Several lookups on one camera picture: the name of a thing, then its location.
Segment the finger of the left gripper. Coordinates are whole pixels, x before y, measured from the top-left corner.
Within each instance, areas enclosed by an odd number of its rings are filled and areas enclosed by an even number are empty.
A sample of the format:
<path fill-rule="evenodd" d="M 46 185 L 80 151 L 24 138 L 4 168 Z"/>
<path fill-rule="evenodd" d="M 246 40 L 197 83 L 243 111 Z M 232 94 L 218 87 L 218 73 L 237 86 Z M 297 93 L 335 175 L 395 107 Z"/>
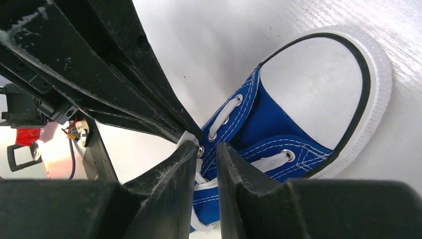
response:
<path fill-rule="evenodd" d="M 107 95 L 139 131 L 179 139 L 203 132 L 176 97 L 130 0 L 58 0 L 56 5 L 116 75 Z"/>
<path fill-rule="evenodd" d="M 57 0 L 3 0 L 0 47 L 28 64 L 65 99 L 95 120 L 139 131 L 107 95 L 116 75 L 56 5 Z"/>

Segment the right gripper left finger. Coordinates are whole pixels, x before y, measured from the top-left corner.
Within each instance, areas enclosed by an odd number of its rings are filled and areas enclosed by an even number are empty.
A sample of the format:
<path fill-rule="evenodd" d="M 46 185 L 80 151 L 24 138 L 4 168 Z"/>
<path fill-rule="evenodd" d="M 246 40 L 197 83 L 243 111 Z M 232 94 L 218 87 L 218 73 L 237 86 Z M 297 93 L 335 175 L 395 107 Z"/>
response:
<path fill-rule="evenodd" d="M 129 188 L 94 180 L 5 180 L 3 239 L 186 239 L 198 147 L 185 141 Z"/>

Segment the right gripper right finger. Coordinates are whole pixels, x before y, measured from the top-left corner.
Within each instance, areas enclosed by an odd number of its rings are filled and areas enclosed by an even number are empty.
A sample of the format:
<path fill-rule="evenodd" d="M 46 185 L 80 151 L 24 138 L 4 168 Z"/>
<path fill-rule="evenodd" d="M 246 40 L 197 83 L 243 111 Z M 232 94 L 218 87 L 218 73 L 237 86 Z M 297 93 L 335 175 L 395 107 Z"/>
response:
<path fill-rule="evenodd" d="M 224 239 L 419 239 L 422 200 L 380 180 L 270 178 L 228 143 L 217 146 Z"/>

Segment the blue sneaker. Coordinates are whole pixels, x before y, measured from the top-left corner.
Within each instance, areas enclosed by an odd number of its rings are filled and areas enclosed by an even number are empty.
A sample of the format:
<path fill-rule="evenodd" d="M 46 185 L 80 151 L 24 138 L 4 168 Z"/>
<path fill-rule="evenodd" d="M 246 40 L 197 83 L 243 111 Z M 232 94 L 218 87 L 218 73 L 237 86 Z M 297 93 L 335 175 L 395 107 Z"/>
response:
<path fill-rule="evenodd" d="M 307 31 L 270 54 L 228 99 L 265 94 L 294 122 L 295 134 L 277 145 L 296 159 L 267 176 L 278 182 L 329 179 L 369 142 L 392 84 L 382 45 L 363 30 L 333 25 Z M 204 126 L 199 141 L 206 138 Z"/>

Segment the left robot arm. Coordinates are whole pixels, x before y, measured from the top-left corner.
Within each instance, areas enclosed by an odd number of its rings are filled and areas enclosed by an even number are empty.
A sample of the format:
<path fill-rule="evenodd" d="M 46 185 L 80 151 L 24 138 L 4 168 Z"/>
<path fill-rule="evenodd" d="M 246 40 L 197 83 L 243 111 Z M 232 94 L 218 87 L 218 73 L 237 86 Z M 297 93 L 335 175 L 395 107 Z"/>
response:
<path fill-rule="evenodd" d="M 1 124 L 93 119 L 177 142 L 203 133 L 176 97 L 131 0 L 3 0 Z"/>

